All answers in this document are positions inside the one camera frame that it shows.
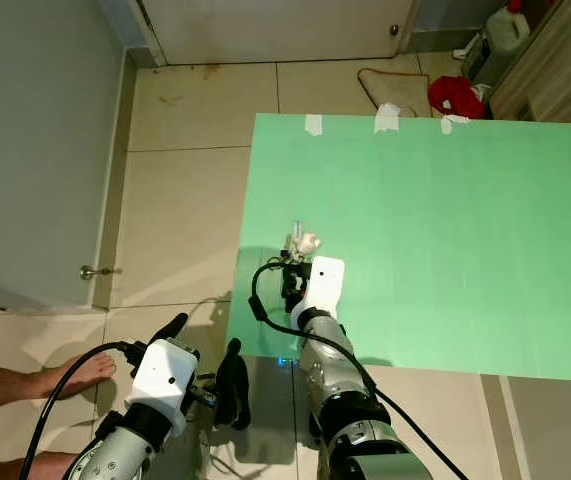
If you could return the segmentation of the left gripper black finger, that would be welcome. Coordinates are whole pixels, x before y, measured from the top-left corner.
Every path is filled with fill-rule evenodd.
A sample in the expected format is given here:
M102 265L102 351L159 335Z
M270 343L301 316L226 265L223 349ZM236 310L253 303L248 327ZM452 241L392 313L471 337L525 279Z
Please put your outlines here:
M240 356L241 342L227 343L226 355L215 374L215 426L245 430L252 421L247 364Z
M157 332L152 335L148 344L157 342L157 340L170 340L177 337L177 335L181 333L181 330L183 330L188 319L188 314L176 314L174 319L163 325L161 329L158 329Z

